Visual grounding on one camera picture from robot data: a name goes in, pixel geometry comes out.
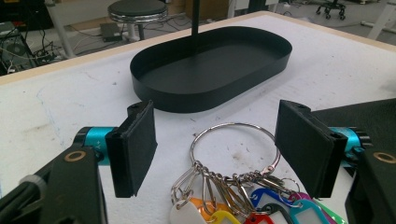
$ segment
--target scratch mark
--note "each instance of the scratch mark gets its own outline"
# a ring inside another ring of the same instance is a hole
[[[43,88],[41,88],[37,94],[35,95],[35,97],[40,101],[41,105],[43,106],[47,118],[49,119],[49,123],[51,124],[51,126],[53,127],[56,136],[58,136],[58,138],[61,140],[60,144],[61,146],[65,149],[64,147],[64,140],[61,137],[61,133],[60,133],[60,128],[57,126],[57,123],[55,122],[55,119],[53,118],[52,112],[50,111],[49,107],[47,106],[46,102],[41,98],[41,93],[44,89],[46,89],[47,86],[44,86]]]

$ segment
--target electronic equipment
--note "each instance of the electronic equipment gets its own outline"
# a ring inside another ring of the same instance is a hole
[[[0,21],[11,21],[20,31],[52,27],[44,0],[1,0]]]
[[[19,30],[0,22],[0,76],[37,67],[37,61]]]
[[[120,41],[122,35],[119,26],[115,22],[100,24],[104,42]]]

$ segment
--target black pole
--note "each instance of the black pole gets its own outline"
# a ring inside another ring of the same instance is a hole
[[[192,28],[191,28],[191,37],[192,37],[192,46],[194,49],[198,47],[198,26],[199,26],[199,7],[200,0],[192,0]]]

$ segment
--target white key tag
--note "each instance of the white key tag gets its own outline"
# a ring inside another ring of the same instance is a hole
[[[206,224],[195,205],[184,200],[175,203],[169,217],[172,224]]]
[[[290,217],[295,224],[330,224],[318,205],[306,199],[294,202]]]

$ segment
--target blue metal joint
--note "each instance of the blue metal joint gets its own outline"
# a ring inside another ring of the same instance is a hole
[[[101,160],[99,165],[109,165],[110,160],[107,153],[106,134],[113,131],[114,127],[92,127],[86,137],[84,146],[92,147],[95,151],[99,152]]]

